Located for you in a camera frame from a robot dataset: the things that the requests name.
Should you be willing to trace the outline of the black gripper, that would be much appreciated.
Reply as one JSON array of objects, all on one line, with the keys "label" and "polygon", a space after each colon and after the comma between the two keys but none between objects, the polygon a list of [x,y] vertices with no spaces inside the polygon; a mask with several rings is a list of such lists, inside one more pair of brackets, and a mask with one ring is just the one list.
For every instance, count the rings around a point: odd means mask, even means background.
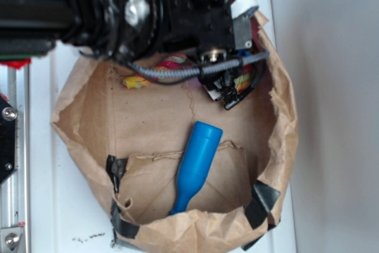
[{"label": "black gripper", "polygon": [[254,70],[251,18],[253,0],[155,0],[156,43],[159,52],[182,52],[193,64],[155,72],[164,84],[198,78],[229,110],[254,88],[238,80]]}]

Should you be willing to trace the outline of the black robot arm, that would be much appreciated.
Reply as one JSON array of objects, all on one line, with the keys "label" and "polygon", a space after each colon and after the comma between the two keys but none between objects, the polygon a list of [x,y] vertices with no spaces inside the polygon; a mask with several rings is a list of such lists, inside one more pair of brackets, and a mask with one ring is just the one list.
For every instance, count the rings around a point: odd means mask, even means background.
[{"label": "black robot arm", "polygon": [[61,41],[134,71],[126,88],[196,77],[226,109],[259,82],[250,17],[231,0],[1,0],[1,63],[20,68]]}]

